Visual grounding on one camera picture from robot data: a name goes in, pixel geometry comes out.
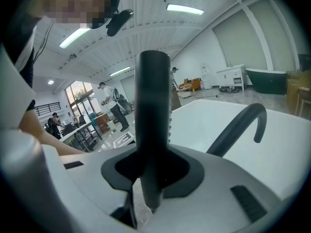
white cabinet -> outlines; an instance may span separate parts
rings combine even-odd
[[[226,68],[217,72],[219,88],[222,86],[241,86],[244,91],[246,84],[244,65]]]

wooden cabinet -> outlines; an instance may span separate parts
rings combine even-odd
[[[102,133],[109,131],[107,123],[110,121],[109,116],[107,114],[102,114],[96,118],[94,118],[96,124],[100,128]]]

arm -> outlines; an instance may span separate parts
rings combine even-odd
[[[104,104],[107,103],[109,99],[110,99],[110,96],[106,97]]]
[[[57,140],[54,136],[47,133],[40,125],[35,110],[27,111],[20,122],[19,128],[31,134],[39,140],[41,144],[51,145],[56,148],[59,155],[81,154],[82,151],[76,150],[65,143]]]
[[[177,85],[177,83],[176,83],[175,79],[174,79],[174,84],[175,84],[175,85],[176,85],[176,87],[178,88],[178,85]]]
[[[53,123],[55,123],[57,126],[65,128],[63,125],[61,125],[56,118],[53,117]]]

man in black pants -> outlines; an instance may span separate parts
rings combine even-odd
[[[120,107],[117,105],[114,90],[107,86],[104,82],[99,83],[99,89],[102,89],[105,94],[105,101],[102,102],[102,105],[106,104],[108,110],[111,111],[111,113],[115,116],[115,118],[122,124],[121,132],[126,130],[129,126],[125,116],[120,110]]]

window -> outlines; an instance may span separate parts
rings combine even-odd
[[[95,112],[96,112],[96,113],[101,112],[102,109],[101,109],[101,107],[100,107],[100,105],[99,105],[99,103],[98,103],[98,101],[97,101],[97,99],[96,99],[94,93],[92,93],[91,95],[89,95],[89,99],[91,100],[91,104],[92,104],[92,106],[93,106]]]
[[[73,95],[72,95],[70,86],[66,89],[66,93],[67,93],[67,97],[69,100],[69,104],[72,104],[74,102],[74,99],[73,99]]]
[[[90,83],[75,81],[66,89],[67,97],[74,116],[79,120],[81,115],[89,122],[88,115],[102,111]]]
[[[72,92],[75,100],[81,99],[82,95],[86,93],[83,83],[81,81],[75,81],[72,85]]]
[[[84,86],[86,88],[86,92],[93,90],[92,85],[90,83],[84,82]]]

